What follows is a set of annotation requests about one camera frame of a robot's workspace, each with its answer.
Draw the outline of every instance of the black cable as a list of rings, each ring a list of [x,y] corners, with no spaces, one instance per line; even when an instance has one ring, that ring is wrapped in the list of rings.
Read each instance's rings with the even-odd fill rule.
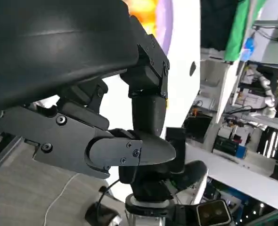
[[[101,201],[103,199],[103,197],[105,196],[105,194],[111,189],[111,187],[113,187],[115,184],[117,184],[120,180],[116,180],[114,183],[112,183],[109,187],[107,187],[105,189],[105,191],[102,193],[101,197],[99,198],[98,202],[97,202],[97,207],[96,207],[96,219],[97,222],[99,222],[99,210],[100,210],[100,205],[101,205]]]
[[[247,105],[247,106],[242,106],[242,107],[240,107],[240,108],[238,108],[238,109],[235,109],[235,110],[233,110],[233,111],[226,112],[226,114],[232,114],[233,112],[237,112],[237,111],[239,111],[239,110],[244,110],[244,108],[246,108],[246,107],[249,107],[248,110],[251,110],[251,109],[252,109],[252,106]]]
[[[275,27],[275,26],[271,26],[271,27],[266,27],[266,26],[260,26],[260,25],[253,25],[254,27],[260,27],[260,28],[263,28],[263,29],[278,29],[278,27]]]
[[[243,109],[243,110],[238,110],[238,111],[232,111],[232,112],[227,113],[227,114],[235,114],[235,113],[240,113],[240,112],[260,111],[260,110],[263,110],[263,109],[265,109],[267,107],[268,106],[264,106],[264,107],[261,107],[261,108]]]
[[[266,39],[269,39],[269,40],[272,40],[272,41],[278,41],[278,38],[271,37],[271,36],[269,36],[269,34],[267,34],[266,32],[264,32],[262,30],[256,30],[256,29],[254,29],[254,30]]]

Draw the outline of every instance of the bolt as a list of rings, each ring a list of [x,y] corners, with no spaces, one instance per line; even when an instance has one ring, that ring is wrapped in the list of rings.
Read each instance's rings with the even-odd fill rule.
[[[127,148],[130,148],[130,147],[131,147],[131,142],[128,142],[128,143],[126,144],[126,147],[127,147]]]
[[[125,164],[125,163],[126,163],[126,158],[124,158],[124,157],[121,158],[121,159],[120,159],[120,163],[121,163],[121,164]]]
[[[135,149],[135,150],[133,151],[133,156],[134,156],[135,158],[138,157],[139,154],[140,154],[140,152],[139,152],[138,149]]]
[[[44,153],[50,153],[52,151],[52,144],[50,143],[45,143],[41,146],[41,150],[44,152]]]
[[[58,117],[56,118],[56,123],[57,123],[58,125],[60,125],[60,126],[65,125],[65,124],[67,123],[67,118],[66,118],[65,116],[63,116],[63,115],[58,116]]]
[[[97,89],[97,96],[99,96],[99,97],[103,96],[103,91],[100,87]]]

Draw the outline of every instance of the blue object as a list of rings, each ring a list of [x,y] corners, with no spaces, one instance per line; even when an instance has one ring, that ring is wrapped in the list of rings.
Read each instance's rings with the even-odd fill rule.
[[[235,157],[243,159],[245,154],[246,154],[246,147],[239,145],[237,148],[237,152],[235,153]]]
[[[254,47],[254,38],[248,38],[244,46],[244,51],[241,55],[241,61],[246,62],[250,59],[252,53],[254,52]]]

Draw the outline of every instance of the white wall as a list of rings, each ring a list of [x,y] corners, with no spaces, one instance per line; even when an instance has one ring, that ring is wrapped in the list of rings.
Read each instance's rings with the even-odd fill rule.
[[[267,0],[262,8],[259,20],[277,20],[278,19],[278,0]],[[272,35],[273,29],[266,29],[265,31]],[[269,40],[259,34],[255,35],[256,48],[253,52],[251,60],[262,62],[266,47]]]

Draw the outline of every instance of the robotic hand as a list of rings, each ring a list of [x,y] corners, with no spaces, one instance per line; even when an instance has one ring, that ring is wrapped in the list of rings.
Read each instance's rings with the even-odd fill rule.
[[[172,202],[206,167],[185,166],[184,134],[159,137],[169,68],[154,36],[121,0],[17,0],[14,8],[0,0],[0,133],[10,142],[23,137],[36,147],[35,160],[56,167],[105,179],[119,166],[134,193],[126,200],[132,219],[184,225],[191,212],[195,223],[210,226],[197,215],[207,207]],[[99,114],[107,93],[102,78],[116,74],[129,85],[134,130],[108,130]],[[56,106],[37,104],[52,95],[60,96]],[[228,224],[228,210],[221,211]]]

